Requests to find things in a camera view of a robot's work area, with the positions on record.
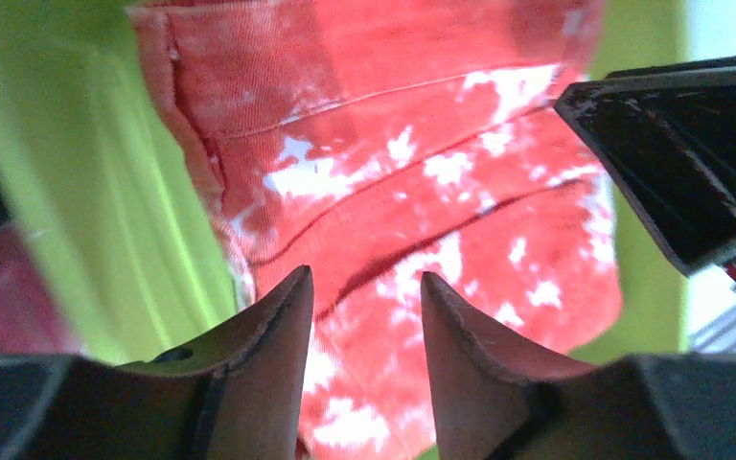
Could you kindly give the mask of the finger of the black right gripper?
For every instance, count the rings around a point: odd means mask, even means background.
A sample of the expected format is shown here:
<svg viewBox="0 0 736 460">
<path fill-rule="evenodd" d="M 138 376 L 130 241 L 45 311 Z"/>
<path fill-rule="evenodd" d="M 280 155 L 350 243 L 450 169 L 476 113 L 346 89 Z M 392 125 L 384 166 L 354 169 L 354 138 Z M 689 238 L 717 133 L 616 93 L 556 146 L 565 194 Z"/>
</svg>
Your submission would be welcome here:
<svg viewBox="0 0 736 460">
<path fill-rule="evenodd" d="M 736 261 L 736 56 L 573 83 L 554 108 L 680 273 Z"/>
</svg>

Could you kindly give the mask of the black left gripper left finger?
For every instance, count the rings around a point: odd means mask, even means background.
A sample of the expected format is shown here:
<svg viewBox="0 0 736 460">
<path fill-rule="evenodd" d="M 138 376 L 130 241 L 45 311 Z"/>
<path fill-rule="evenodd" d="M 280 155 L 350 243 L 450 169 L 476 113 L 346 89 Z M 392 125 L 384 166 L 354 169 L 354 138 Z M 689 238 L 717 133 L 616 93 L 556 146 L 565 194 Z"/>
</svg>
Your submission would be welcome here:
<svg viewBox="0 0 736 460">
<path fill-rule="evenodd" d="M 291 459 L 312 303 L 301 265 L 149 362 L 0 354 L 0 459 Z"/>
</svg>

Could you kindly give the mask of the red white tie-dye garment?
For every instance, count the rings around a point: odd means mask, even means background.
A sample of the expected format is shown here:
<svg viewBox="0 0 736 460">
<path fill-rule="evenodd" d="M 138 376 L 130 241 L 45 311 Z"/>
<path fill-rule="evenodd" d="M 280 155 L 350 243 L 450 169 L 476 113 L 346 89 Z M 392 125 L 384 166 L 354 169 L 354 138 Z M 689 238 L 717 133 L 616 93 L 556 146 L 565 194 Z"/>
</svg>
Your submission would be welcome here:
<svg viewBox="0 0 736 460">
<path fill-rule="evenodd" d="M 601 1 L 151 1 L 153 103 L 240 289 L 310 266 L 312 459 L 435 441 L 422 274 L 554 351 L 619 315 L 605 174 L 552 109 Z"/>
</svg>

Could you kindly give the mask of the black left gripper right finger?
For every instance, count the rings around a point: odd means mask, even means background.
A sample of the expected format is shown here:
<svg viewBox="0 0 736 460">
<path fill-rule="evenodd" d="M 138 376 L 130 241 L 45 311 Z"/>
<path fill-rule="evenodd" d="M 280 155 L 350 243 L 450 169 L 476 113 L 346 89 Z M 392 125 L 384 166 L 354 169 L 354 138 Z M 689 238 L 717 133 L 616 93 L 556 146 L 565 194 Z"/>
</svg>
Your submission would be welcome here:
<svg viewBox="0 0 736 460">
<path fill-rule="evenodd" d="M 736 459 L 736 355 L 639 354 L 592 365 L 421 282 L 443 459 Z"/>
</svg>

